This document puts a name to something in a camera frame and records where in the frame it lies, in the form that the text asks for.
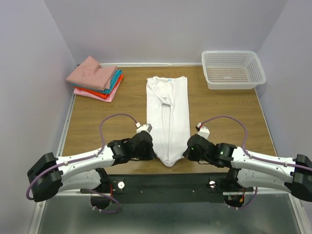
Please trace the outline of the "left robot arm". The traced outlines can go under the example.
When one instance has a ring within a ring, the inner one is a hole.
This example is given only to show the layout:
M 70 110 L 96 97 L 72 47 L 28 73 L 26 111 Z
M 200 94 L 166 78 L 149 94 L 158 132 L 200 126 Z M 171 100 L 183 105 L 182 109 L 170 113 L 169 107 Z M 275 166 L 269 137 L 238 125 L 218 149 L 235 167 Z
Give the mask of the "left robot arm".
M 102 193 L 108 187 L 108 180 L 100 176 L 103 168 L 155 157 L 152 136 L 146 131 L 74 156 L 55 157 L 53 153 L 46 153 L 27 172 L 26 197 L 41 202 L 66 190 L 94 189 Z

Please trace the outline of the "white t shirt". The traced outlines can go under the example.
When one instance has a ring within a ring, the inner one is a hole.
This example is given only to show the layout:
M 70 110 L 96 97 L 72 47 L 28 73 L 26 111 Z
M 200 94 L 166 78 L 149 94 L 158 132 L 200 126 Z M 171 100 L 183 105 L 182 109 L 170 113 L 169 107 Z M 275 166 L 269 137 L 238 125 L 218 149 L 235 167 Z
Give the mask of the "white t shirt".
M 146 95 L 153 150 L 165 166 L 172 167 L 183 158 L 190 138 L 188 80 L 148 78 Z

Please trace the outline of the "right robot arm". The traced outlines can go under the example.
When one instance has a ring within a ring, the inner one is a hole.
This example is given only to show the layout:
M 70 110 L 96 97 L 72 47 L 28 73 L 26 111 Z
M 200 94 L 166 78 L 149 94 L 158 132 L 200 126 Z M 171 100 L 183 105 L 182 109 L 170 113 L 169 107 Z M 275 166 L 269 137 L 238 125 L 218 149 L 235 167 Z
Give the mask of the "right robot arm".
M 224 178 L 210 184 L 215 191 L 234 192 L 260 187 L 285 191 L 303 201 L 312 200 L 312 162 L 305 155 L 298 154 L 295 158 L 269 156 L 232 144 L 214 145 L 195 134 L 189 138 L 183 156 L 189 161 L 204 161 L 229 169 Z

